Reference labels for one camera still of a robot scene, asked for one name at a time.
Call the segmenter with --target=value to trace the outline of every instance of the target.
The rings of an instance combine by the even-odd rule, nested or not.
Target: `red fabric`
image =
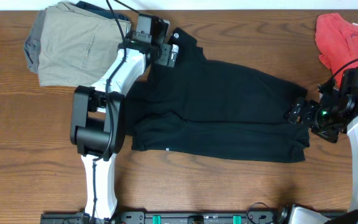
[[[345,21],[338,13],[317,18],[316,44],[320,61],[333,73],[351,60],[358,58],[358,26]],[[346,67],[358,67],[358,62]],[[335,79],[341,85],[342,72]]]

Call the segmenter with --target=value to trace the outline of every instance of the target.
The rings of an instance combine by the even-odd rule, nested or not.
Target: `wooden table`
[[[257,68],[309,89],[330,76],[318,60],[316,18],[329,11],[152,11],[198,39],[208,59]],[[358,22],[358,11],[340,11]],[[74,88],[39,87],[23,43],[36,12],[0,12],[0,223],[39,223],[44,212],[76,212],[86,203],[85,170],[69,140]],[[229,161],[177,152],[131,150],[117,157],[121,208],[148,211],[244,211],[254,202],[297,202],[345,210],[352,191],[346,135],[330,144],[311,135],[306,161]]]

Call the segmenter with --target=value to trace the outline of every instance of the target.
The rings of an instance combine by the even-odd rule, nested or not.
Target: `white wall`
[[[0,0],[0,10],[40,10],[59,0]],[[108,8],[105,0],[86,2]],[[113,9],[125,9],[110,0]],[[135,9],[358,9],[358,0],[122,0]]]

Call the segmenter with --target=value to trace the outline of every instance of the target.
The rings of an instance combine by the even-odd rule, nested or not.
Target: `folded black clothing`
[[[196,39],[176,28],[174,68],[153,64],[127,95],[132,149],[161,149],[224,159],[298,162],[308,127],[284,115],[307,90],[253,68],[207,60]]]

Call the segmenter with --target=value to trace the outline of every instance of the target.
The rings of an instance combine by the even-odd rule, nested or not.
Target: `folded gray fabric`
[[[31,27],[29,36],[24,42],[24,56],[27,68],[34,73],[38,72],[39,55],[41,51],[41,33],[44,28],[46,10],[38,12],[35,22]]]
[[[125,35],[131,23],[119,22]],[[92,85],[112,65],[121,42],[114,19],[64,2],[48,7],[40,41],[40,86]]]

